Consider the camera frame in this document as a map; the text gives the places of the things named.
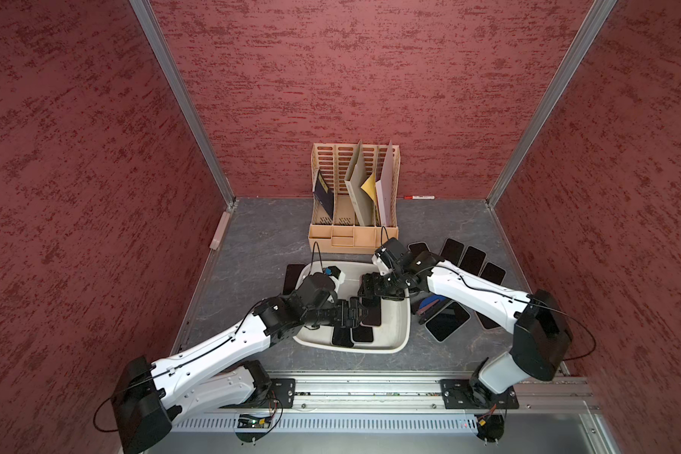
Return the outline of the white plastic storage tray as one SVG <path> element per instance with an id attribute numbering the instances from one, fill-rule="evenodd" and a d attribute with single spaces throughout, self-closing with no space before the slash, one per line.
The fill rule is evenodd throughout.
<path id="1" fill-rule="evenodd" d="M 345 280 L 340 284 L 338 297 L 348 299 L 355 296 L 361 286 L 361 276 L 376 272 L 378 268 L 371 263 L 350 261 L 329 261 L 326 267 L 337 266 L 345 274 Z M 333 328 L 319 327 L 316 330 L 302 328 L 293 338 L 297 344 L 306 347 L 361 354 L 394 354 L 401 351 L 410 338 L 410 299 L 395 301 L 381 300 L 381 323 L 373 327 L 374 340 L 372 342 L 356 342 L 352 347 L 340 346 L 332 343 Z"/>

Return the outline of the white case phone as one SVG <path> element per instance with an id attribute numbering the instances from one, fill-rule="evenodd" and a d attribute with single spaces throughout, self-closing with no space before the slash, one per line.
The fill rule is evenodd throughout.
<path id="1" fill-rule="evenodd" d="M 361 297 L 361 305 L 365 316 L 361 320 L 363 327 L 380 327 L 382 322 L 382 304 L 378 296 Z"/>
<path id="2" fill-rule="evenodd" d="M 486 253 L 484 251 L 468 246 L 461 258 L 459 268 L 469 274 L 479 276 L 484 267 L 485 259 Z"/>
<path id="3" fill-rule="evenodd" d="M 428 253 L 429 246 L 423 241 L 414 242 L 409 244 L 409 250 L 414 257 L 418 257 L 418 255 L 422 255 L 422 253 Z"/>

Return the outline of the large pink case phone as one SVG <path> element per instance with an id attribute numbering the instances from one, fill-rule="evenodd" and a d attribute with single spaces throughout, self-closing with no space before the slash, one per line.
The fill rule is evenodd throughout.
<path id="1" fill-rule="evenodd" d="M 444 342 L 465 325 L 471 316 L 458 302 L 450 302 L 425 323 L 427 332 L 437 342 Z"/>

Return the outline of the dark phone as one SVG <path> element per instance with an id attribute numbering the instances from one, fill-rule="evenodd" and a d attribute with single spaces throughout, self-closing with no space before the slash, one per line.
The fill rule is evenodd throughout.
<path id="1" fill-rule="evenodd" d="M 459 266 L 464 252 L 465 244 L 453 238 L 447 238 L 442 247 L 440 257 L 454 266 Z"/>

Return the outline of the black phone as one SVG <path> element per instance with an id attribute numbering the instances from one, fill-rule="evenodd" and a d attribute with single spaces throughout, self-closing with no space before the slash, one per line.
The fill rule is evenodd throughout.
<path id="1" fill-rule="evenodd" d="M 283 295 L 290 295 L 295 291 L 298 281 L 301 279 L 301 274 L 306 268 L 304 264 L 289 264 L 286 268 Z"/>
<path id="2" fill-rule="evenodd" d="M 480 278 L 499 286 L 503 283 L 505 276 L 506 270 L 492 262 L 487 262 L 480 272 Z"/>

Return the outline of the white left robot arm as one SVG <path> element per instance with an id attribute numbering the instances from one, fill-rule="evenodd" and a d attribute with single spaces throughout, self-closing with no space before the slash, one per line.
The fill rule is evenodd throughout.
<path id="1" fill-rule="evenodd" d="M 304 327 L 356 328 L 367 318 L 361 298 L 320 287 L 297 289 L 253 306 L 234 327 L 178 355 L 128 362 L 108 397 L 121 448 L 142 453 L 181 419 L 212 408 L 262 403 L 271 380 L 252 355 Z"/>

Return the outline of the grey cardboard folder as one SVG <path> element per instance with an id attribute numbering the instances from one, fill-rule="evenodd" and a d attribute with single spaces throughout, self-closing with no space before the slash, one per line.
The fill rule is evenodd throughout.
<path id="1" fill-rule="evenodd" d="M 375 181 L 373 176 L 374 164 L 374 155 L 371 155 L 369 161 L 367 161 L 364 145 L 359 141 L 344 175 L 344 183 L 359 226 L 374 227 L 376 225 L 376 202 L 374 197 L 363 189 L 366 183 L 374 183 Z"/>

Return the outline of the red white marker pen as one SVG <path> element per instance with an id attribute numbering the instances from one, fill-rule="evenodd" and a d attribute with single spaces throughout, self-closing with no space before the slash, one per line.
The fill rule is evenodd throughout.
<path id="1" fill-rule="evenodd" d="M 404 196 L 404 200 L 406 201 L 433 201 L 435 200 L 435 196 L 431 195 L 412 195 L 412 196 Z"/>

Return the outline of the pink grey folder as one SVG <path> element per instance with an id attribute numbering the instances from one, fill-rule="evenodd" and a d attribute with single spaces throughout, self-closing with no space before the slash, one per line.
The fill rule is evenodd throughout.
<path id="1" fill-rule="evenodd" d="M 391 196 L 393 189 L 393 143 L 389 142 L 383 157 L 378 158 L 378 177 L 376 178 L 376 202 L 381 226 L 391 225 Z"/>

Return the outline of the beige plastic file organizer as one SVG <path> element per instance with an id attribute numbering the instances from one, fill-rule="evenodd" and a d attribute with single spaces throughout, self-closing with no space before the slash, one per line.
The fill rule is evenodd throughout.
<path id="1" fill-rule="evenodd" d="M 344 175 L 357 144 L 315 143 L 311 152 L 312 196 L 316 172 L 321 170 L 325 181 L 333 189 L 335 209 L 333 221 L 323 219 L 325 212 L 313 196 L 313 210 L 308 228 L 308 243 L 317 246 L 323 253 L 341 255 L 366 255 L 372 253 L 387 238 L 397 238 L 396 199 L 401 164 L 399 146 L 393 144 L 393 189 L 391 196 L 391 225 L 380 225 L 378 204 L 376 204 L 376 225 L 359 226 L 353 204 L 348 195 Z M 378 158 L 383 157 L 387 145 L 364 144 L 366 160 L 375 157 L 373 175 L 378 177 Z"/>

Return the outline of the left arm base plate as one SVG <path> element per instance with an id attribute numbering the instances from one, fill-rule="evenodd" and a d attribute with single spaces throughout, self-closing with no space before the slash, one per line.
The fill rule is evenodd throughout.
<path id="1" fill-rule="evenodd" d="M 279 402 L 284 410 L 291 409 L 295 399 L 296 380 L 294 378 L 271 378 L 255 390 L 244 402 L 226 406 L 227 409 L 266 409 L 272 402 Z"/>

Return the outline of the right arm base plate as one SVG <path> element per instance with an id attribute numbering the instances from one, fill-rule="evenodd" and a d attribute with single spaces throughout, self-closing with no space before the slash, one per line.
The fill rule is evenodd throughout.
<path id="1" fill-rule="evenodd" d="M 440 394 L 447 410 L 518 410 L 519 403 L 513 387 L 504 393 L 494 393 L 469 379 L 441 379 Z"/>

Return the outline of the aluminium left corner post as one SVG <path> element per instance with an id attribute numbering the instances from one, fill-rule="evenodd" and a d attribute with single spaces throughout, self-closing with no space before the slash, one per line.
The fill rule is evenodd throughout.
<path id="1" fill-rule="evenodd" d="M 217 188 L 221 191 L 221 196 L 227 210 L 233 213 L 236 209 L 236 195 L 221 168 L 209 135 L 202 124 L 202 119 L 183 81 L 179 67 L 171 55 L 168 42 L 151 7 L 151 2 L 147 0 L 130 0 L 129 3 L 202 153 L 202 157 L 204 157 L 210 174 Z"/>

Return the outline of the aluminium corner post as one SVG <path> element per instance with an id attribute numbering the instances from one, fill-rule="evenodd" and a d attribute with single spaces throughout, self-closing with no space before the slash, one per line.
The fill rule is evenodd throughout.
<path id="1" fill-rule="evenodd" d="M 512 179 L 519 170 L 535 139 L 541 133 L 558 101 L 571 83 L 580 64 L 599 35 L 606 20 L 617 5 L 616 0 L 595 0 L 578 28 L 571 45 L 561 60 L 533 116 L 520 136 L 501 175 L 491 189 L 486 204 L 495 210 Z"/>
<path id="2" fill-rule="evenodd" d="M 236 209 L 236 195 L 221 168 L 209 135 L 202 124 L 202 119 L 183 81 L 179 67 L 171 55 L 168 42 L 151 7 L 151 2 L 147 0 L 130 0 L 129 3 L 202 153 L 202 157 L 204 157 L 210 174 L 217 188 L 221 191 L 221 196 L 227 210 L 233 213 Z"/>

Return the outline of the aluminium right corner post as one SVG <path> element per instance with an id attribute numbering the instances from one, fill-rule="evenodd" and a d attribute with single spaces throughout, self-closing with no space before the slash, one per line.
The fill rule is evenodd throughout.
<path id="1" fill-rule="evenodd" d="M 595 0 L 578 28 L 571 45 L 561 60 L 533 116 L 520 136 L 501 175 L 491 189 L 486 204 L 495 210 L 512 179 L 519 170 L 535 139 L 541 133 L 558 101 L 571 83 L 580 64 L 599 35 L 606 20 L 617 5 L 616 0 Z"/>

